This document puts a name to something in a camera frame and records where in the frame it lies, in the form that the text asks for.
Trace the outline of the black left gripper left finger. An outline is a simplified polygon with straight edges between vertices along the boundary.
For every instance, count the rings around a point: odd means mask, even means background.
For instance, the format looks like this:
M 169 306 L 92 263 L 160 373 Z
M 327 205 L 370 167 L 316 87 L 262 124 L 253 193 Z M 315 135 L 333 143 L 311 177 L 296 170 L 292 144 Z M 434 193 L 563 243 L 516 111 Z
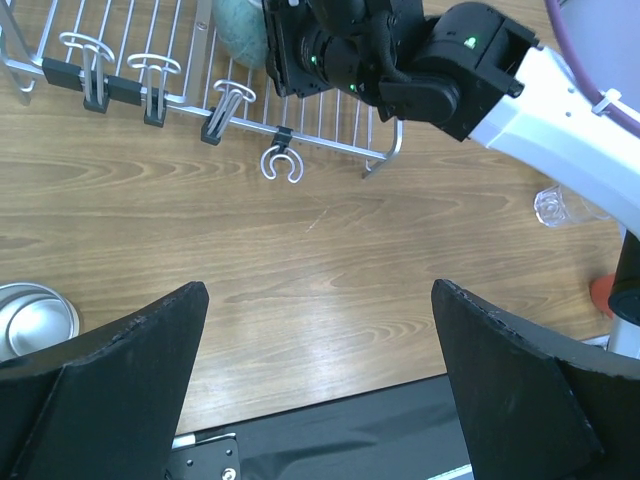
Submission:
M 192 281 L 2 362 L 2 478 L 163 478 L 208 304 L 204 283 Z

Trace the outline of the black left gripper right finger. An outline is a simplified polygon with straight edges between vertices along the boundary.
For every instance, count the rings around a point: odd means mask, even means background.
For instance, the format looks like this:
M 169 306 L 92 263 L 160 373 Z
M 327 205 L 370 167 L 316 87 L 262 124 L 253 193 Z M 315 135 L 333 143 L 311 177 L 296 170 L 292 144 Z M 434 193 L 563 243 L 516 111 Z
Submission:
M 477 479 L 636 479 L 639 362 L 438 279 L 431 303 Z

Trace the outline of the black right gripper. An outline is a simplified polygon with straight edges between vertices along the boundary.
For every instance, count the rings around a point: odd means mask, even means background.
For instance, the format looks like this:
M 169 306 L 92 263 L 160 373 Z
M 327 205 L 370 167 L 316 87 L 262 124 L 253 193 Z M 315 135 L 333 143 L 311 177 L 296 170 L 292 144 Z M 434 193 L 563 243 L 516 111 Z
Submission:
M 374 98 L 383 76 L 369 1 L 264 1 L 266 71 L 276 93 L 330 89 Z

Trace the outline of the large teal glazed mug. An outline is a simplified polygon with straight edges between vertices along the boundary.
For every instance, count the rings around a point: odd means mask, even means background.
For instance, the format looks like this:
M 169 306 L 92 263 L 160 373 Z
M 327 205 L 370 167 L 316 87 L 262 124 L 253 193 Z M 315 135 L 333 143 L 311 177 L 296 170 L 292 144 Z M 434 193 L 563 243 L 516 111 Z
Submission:
M 217 0 L 212 2 L 212 14 L 230 57 L 249 69 L 264 69 L 268 46 L 262 2 Z

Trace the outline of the orange mug white inside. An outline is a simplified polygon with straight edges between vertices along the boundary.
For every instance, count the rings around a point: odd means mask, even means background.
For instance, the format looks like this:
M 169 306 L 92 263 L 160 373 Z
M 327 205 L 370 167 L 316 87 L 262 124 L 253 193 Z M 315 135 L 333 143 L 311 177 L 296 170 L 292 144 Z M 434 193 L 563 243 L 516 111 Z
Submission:
M 609 319 L 614 313 L 609 307 L 609 297 L 615 280 L 614 274 L 600 276 L 589 284 L 590 298 L 595 308 Z

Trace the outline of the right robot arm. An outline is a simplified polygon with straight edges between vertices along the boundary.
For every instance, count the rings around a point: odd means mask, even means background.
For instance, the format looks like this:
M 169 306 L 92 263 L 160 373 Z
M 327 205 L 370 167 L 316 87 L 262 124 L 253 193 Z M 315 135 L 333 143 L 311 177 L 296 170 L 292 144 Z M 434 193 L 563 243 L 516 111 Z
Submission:
M 639 119 L 586 83 L 548 5 L 560 51 L 494 7 L 428 16 L 418 1 L 266 1 L 266 68 L 282 96 L 335 88 L 382 120 L 431 124 L 505 153 L 615 218 L 625 244 L 610 351 L 639 354 Z

